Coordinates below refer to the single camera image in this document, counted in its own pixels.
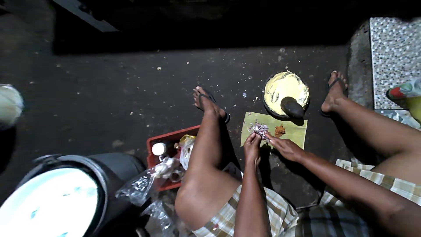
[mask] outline red plastic crate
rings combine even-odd
[[[167,134],[163,134],[160,136],[156,136],[156,137],[151,137],[146,141],[146,146],[148,147],[148,157],[147,157],[147,161],[148,161],[148,169],[161,163],[161,161],[159,160],[159,157],[154,155],[152,153],[152,146],[156,143],[159,143],[161,141],[170,141],[170,142],[179,142],[180,139],[188,134],[188,135],[193,135],[193,136],[197,136],[197,132],[199,131],[200,125],[194,126],[194,127],[190,127],[190,128],[186,128],[186,129],[181,129],[175,132],[169,132]],[[180,151],[177,152],[177,154],[175,156],[173,156],[177,159],[180,158]],[[164,190],[168,190],[168,189],[174,189],[174,188],[178,188],[181,186],[181,182],[177,182],[177,183],[173,183],[171,182],[171,180],[166,180],[165,183],[159,188],[159,191],[164,191]]]

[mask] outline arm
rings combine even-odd
[[[260,141],[261,137],[253,133],[244,143],[245,169],[235,214],[234,236],[236,237],[271,235],[269,217],[256,172]]]
[[[421,207],[368,179],[342,169],[299,148],[289,139],[270,136],[270,143],[286,158],[298,162],[335,190],[367,221],[396,236],[421,232]],[[375,218],[368,219],[367,214]]]

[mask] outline checkered cloth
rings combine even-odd
[[[374,166],[337,160],[336,165],[354,172],[402,197],[421,205],[421,186],[370,171]],[[265,188],[272,236],[372,236],[371,229],[332,191],[325,191],[320,204],[297,213],[279,194]],[[204,227],[193,231],[198,236],[229,237],[234,235],[235,211],[241,185],[232,198]]]

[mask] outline yellow paste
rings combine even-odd
[[[269,79],[264,89],[264,100],[272,111],[286,115],[281,109],[281,101],[287,96],[296,99],[304,108],[309,101],[309,88],[293,72],[281,72]]]

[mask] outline concrete floor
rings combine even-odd
[[[59,55],[55,46],[62,41],[54,14],[46,3],[35,2],[27,14],[17,10],[0,16],[0,83],[13,84],[26,106],[16,130],[2,133],[3,141],[16,134],[16,143],[10,144],[10,159],[2,156],[0,202],[39,156],[120,151],[144,160],[147,138],[200,124],[202,112],[191,96],[196,85],[212,91],[231,114],[228,131],[242,158],[244,114],[266,113],[264,81],[284,70],[297,73],[310,87],[305,150],[330,161],[351,156],[338,124],[319,114],[330,72],[347,70],[349,44]],[[276,192],[297,207],[318,199],[308,176],[274,161],[279,166],[271,167],[270,180]]]

